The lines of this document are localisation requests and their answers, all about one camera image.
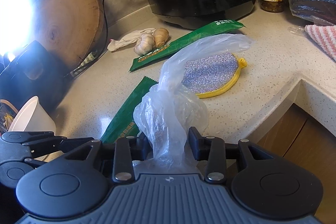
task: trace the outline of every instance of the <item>cabinet door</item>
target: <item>cabinet door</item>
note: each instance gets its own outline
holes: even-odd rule
[[[309,115],[306,112],[293,104],[258,144],[283,157],[308,117]]]
[[[284,158],[321,180],[323,199],[315,216],[323,223],[336,223],[336,137],[310,117]]]

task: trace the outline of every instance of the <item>yellow sponge edge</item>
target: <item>yellow sponge edge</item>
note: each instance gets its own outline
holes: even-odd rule
[[[214,96],[220,95],[220,94],[228,91],[237,82],[237,80],[239,78],[239,75],[240,75],[240,70],[242,68],[245,68],[246,66],[247,66],[246,60],[244,58],[239,59],[238,60],[238,69],[236,70],[232,79],[226,85],[222,86],[218,90],[213,90],[213,91],[209,91],[209,92],[205,92],[205,93],[196,93],[196,95],[198,96],[198,98],[209,98],[209,97],[214,97]]]

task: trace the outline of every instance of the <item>clear plastic bag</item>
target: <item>clear plastic bag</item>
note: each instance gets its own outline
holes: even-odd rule
[[[316,26],[334,26],[334,24],[332,24],[331,22],[328,22],[324,19],[321,19],[315,16],[311,16],[310,19],[314,22],[314,25]],[[306,37],[309,40],[313,41],[313,39],[305,31],[305,28],[302,26],[292,26],[292,27],[289,27],[287,30],[289,30],[289,32],[294,35],[298,35],[300,37]]]
[[[133,113],[135,123],[153,148],[153,158],[134,167],[136,174],[197,172],[190,148],[185,146],[187,132],[195,126],[202,133],[208,126],[209,113],[204,102],[181,84],[184,65],[208,56],[245,51],[252,43],[243,34],[205,37],[163,64],[159,83],[150,88]]]
[[[125,47],[129,44],[135,43],[137,39],[140,37],[140,35],[142,35],[143,33],[153,34],[155,30],[156,30],[155,28],[147,28],[144,30],[137,30],[130,32],[127,35],[124,35],[120,40],[110,39],[110,44],[107,46],[107,49],[110,52],[114,52],[121,47]]]

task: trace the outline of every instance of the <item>white bowl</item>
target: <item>white bowl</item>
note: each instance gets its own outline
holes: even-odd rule
[[[8,131],[52,131],[56,134],[55,122],[45,112],[34,96],[20,109]]]

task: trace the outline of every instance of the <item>wooden cutting board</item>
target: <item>wooden cutting board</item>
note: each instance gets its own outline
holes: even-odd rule
[[[101,0],[37,0],[30,41],[40,42],[71,71],[94,48],[103,25]]]

